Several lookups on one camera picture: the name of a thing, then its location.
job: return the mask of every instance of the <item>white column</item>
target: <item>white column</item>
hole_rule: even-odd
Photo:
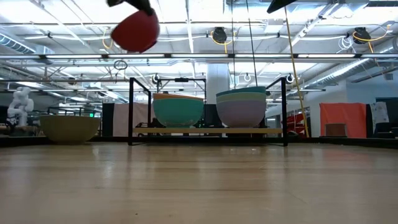
[[[230,84],[228,64],[207,65],[207,104],[216,104],[216,94],[228,91]]]

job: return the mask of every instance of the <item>teal bowl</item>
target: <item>teal bowl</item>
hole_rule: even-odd
[[[255,86],[255,87],[247,87],[247,88],[240,88],[236,90],[228,90],[221,93],[217,93],[216,97],[227,95],[231,93],[266,93],[266,88],[264,86]]]
[[[168,128],[189,128],[203,114],[203,101],[193,99],[154,100],[157,120]]]

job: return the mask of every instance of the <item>yellow pole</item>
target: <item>yellow pole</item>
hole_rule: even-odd
[[[304,117],[305,135],[306,135],[307,138],[309,138],[310,135],[308,134],[307,116],[305,115],[305,111],[304,111],[304,102],[303,102],[302,95],[301,95],[301,91],[300,91],[299,80],[298,80],[298,78],[297,78],[296,66],[295,66],[295,64],[294,64],[293,46],[292,46],[292,39],[290,38],[290,27],[289,27],[289,21],[288,21],[288,19],[287,19],[287,10],[286,10],[286,7],[285,7],[285,15],[286,15],[287,35],[288,35],[288,37],[289,37],[290,55],[292,56],[294,80],[295,80],[295,82],[296,82],[298,97],[300,98],[301,112],[303,113],[303,117]]]

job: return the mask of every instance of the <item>stacked bowls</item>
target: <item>stacked bowls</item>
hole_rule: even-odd
[[[203,99],[191,96],[154,93],[154,112],[167,128],[189,128],[203,114]]]
[[[263,86],[218,93],[218,116],[230,128],[253,128],[266,115],[266,98],[266,88]]]

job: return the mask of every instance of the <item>yellow cable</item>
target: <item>yellow cable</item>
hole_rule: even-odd
[[[110,48],[113,46],[113,40],[111,41],[111,45],[110,45],[110,46],[107,46],[107,45],[105,44],[105,33],[106,33],[106,30],[104,31],[104,34],[103,34],[103,36],[102,36],[102,44],[104,45],[104,48],[110,49]]]
[[[217,42],[217,41],[213,38],[213,32],[214,32],[214,31],[211,31],[211,32],[210,32],[211,39],[213,40],[214,43],[216,43],[216,44],[218,44],[218,45],[224,45],[225,53],[227,53],[226,46],[227,46],[228,44],[232,43],[233,40],[229,41],[228,43],[223,43],[223,44],[221,44],[221,43]]]
[[[371,52],[372,52],[372,54],[373,54],[374,52],[373,52],[372,45],[371,45],[371,43],[370,43],[370,42],[368,42],[368,44],[369,44],[369,48],[371,49]]]
[[[383,36],[378,37],[378,38],[376,38],[376,39],[362,39],[362,38],[356,37],[356,36],[355,36],[356,31],[353,32],[353,37],[354,37],[355,39],[362,40],[362,41],[367,41],[367,42],[375,41],[375,40],[380,40],[380,39],[384,38],[384,37],[388,34],[388,29],[389,29],[389,28],[390,28],[390,26],[387,26],[386,33],[385,33]]]
[[[287,36],[289,37],[289,45],[290,45],[290,56],[292,56],[294,80],[295,80],[295,82],[296,82],[298,97],[300,98],[301,112],[302,112],[303,118],[304,118],[305,135],[306,135],[307,138],[309,138],[310,135],[309,135],[309,133],[308,133],[307,116],[305,115],[305,111],[304,111],[304,102],[303,102],[302,95],[301,95],[301,91],[300,91],[299,80],[298,80],[298,78],[297,78],[296,66],[295,66],[295,64],[294,64],[293,46],[292,46],[292,39],[290,38],[290,27],[289,27],[289,21],[287,20],[287,10],[286,10],[286,7],[285,7],[285,15],[286,15]]]

